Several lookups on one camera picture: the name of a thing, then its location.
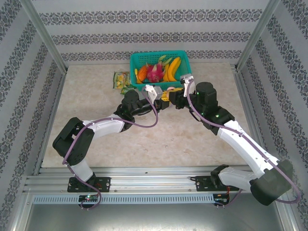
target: snack bag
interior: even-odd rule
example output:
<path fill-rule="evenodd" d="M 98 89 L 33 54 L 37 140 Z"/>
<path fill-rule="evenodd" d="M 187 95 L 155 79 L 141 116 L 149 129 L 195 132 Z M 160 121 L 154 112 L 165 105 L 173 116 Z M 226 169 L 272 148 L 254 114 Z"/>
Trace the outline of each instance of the snack bag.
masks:
<path fill-rule="evenodd" d="M 125 81 L 124 81 L 124 87 L 123 88 L 131 88 L 133 87 L 131 84 L 131 79 L 130 79 L 130 72 L 125 72 Z"/>
<path fill-rule="evenodd" d="M 122 89 L 126 81 L 126 72 L 114 73 L 114 89 Z"/>

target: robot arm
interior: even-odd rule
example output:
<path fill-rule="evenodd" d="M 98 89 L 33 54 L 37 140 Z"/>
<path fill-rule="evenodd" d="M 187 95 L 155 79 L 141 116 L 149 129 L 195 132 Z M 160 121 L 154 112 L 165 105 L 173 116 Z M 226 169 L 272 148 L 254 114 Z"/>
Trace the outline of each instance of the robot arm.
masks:
<path fill-rule="evenodd" d="M 250 190 L 252 195 L 260 203 L 269 205 L 288 191 L 291 185 L 268 163 L 268 161 L 270 160 L 273 162 L 290 179 L 292 179 L 293 173 L 292 165 L 288 161 L 280 162 L 276 157 L 267 153 L 245 133 L 234 116 L 226 109 L 218 106 L 216 90 L 211 83 L 202 82 L 195 87 L 194 84 L 189 84 L 192 79 L 193 77 L 191 75 L 181 77 L 181 83 L 184 85 L 184 89 L 170 91 L 168 96 L 169 101 L 174 104 L 177 109 L 182 109 L 184 107 L 188 108 L 192 116 L 198 120 L 197 117 L 194 116 L 193 110 L 188 103 L 187 96 L 189 95 L 194 108 L 203 118 L 223 127 L 218 128 L 217 126 L 201 121 L 203 125 L 215 135 L 218 135 L 226 141 L 245 160 L 253 171 L 253 173 L 239 171 L 228 165 L 221 165 L 211 172 L 212 183 L 216 187 L 229 185 L 243 190 Z M 169 107 L 168 101 L 160 99 L 163 93 L 159 87 L 147 86 L 146 91 L 148 91 L 148 96 L 158 112 Z M 151 110 L 152 106 L 146 99 L 139 100 L 139 96 L 135 91 L 129 91 L 125 94 L 117 110 L 114 114 L 109 116 L 109 118 L 120 118 L 135 122 L 134 116 L 143 115 Z M 110 133 L 123 132 L 129 129 L 131 124 L 118 120 L 105 120 L 93 123 L 93 121 L 81 121 L 76 117 L 72 118 L 52 144 L 60 156 L 63 158 L 65 157 L 74 141 L 73 135 L 76 136 L 83 127 L 90 123 L 92 123 L 92 125 L 88 126 L 80 135 L 66 162 L 71 166 L 74 173 L 79 178 L 93 185 L 95 174 L 84 159 L 91 141 Z M 237 133 L 226 128 L 232 128 L 241 135 L 239 136 Z M 243 135 L 262 151 L 266 159 L 243 138 Z"/>
<path fill-rule="evenodd" d="M 194 116 L 194 111 L 187 100 L 186 92 L 189 91 L 191 103 L 199 116 L 220 127 L 213 126 L 201 120 L 203 125 L 227 142 L 244 159 L 253 172 L 239 171 L 228 165 L 221 165 L 212 171 L 212 183 L 216 187 L 219 185 L 230 185 L 243 190 L 250 190 L 252 195 L 263 205 L 269 205 L 291 189 L 290 183 L 274 169 L 268 161 L 276 165 L 290 179 L 292 179 L 293 175 L 293 166 L 291 163 L 287 160 L 279 161 L 248 136 L 235 120 L 234 116 L 226 109 L 218 106 L 217 93 L 211 83 L 201 82 L 197 84 L 195 92 L 192 93 L 192 84 L 189 85 L 192 78 L 190 74 L 182 76 L 181 82 L 184 84 L 185 89 L 182 92 L 170 92 L 169 100 L 177 109 L 182 109 L 184 107 L 188 108 L 193 117 L 198 120 L 197 117 Z M 237 131 L 238 134 L 228 130 L 228 128 Z M 263 158 L 252 144 L 244 139 L 244 136 L 249 139 L 266 158 Z"/>

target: wall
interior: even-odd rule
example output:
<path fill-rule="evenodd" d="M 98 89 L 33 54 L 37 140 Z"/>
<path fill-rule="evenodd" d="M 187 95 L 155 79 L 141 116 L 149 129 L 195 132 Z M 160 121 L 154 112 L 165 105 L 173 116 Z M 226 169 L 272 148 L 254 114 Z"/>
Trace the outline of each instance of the wall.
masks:
<path fill-rule="evenodd" d="M 128 63 L 133 52 L 157 50 L 185 50 L 191 62 L 235 64 L 268 1 L 33 3 L 67 65 Z"/>
<path fill-rule="evenodd" d="M 308 0 L 281 1 L 242 69 L 266 148 L 294 166 L 300 230 L 308 230 L 307 19 Z"/>
<path fill-rule="evenodd" d="M 32 175 L 63 78 L 17 0 L 0 1 L 0 230 Z"/>

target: basket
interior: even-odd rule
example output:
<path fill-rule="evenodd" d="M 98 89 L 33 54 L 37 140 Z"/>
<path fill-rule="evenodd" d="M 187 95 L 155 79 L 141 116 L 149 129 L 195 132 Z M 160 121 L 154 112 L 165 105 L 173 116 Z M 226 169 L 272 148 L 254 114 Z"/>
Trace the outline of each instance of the basket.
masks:
<path fill-rule="evenodd" d="M 158 59 L 166 55 L 164 60 L 169 58 L 181 58 L 181 64 L 175 73 L 176 82 L 165 82 L 165 83 L 142 83 L 137 84 L 136 76 L 135 76 L 135 68 L 138 70 L 148 64 L 155 65 L 158 62 Z M 149 84 L 159 86 L 162 90 L 167 90 L 169 87 L 181 88 L 183 87 L 180 83 L 180 76 L 191 73 L 191 67 L 188 62 L 188 57 L 185 51 L 155 51 L 155 52 L 143 52 L 143 53 L 134 53 L 130 57 L 130 76 L 131 76 L 131 83 L 135 86 L 138 90 L 142 90 L 142 88 Z"/>

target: dragon fruit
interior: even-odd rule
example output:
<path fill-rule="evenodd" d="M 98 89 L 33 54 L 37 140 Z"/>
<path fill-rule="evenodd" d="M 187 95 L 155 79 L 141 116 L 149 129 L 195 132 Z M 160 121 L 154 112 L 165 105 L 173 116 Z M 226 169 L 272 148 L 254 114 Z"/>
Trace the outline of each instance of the dragon fruit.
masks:
<path fill-rule="evenodd" d="M 159 61 L 158 64 L 154 66 L 149 66 L 146 77 L 151 83 L 158 83 L 163 79 L 165 71 L 163 71 L 162 62 Z"/>

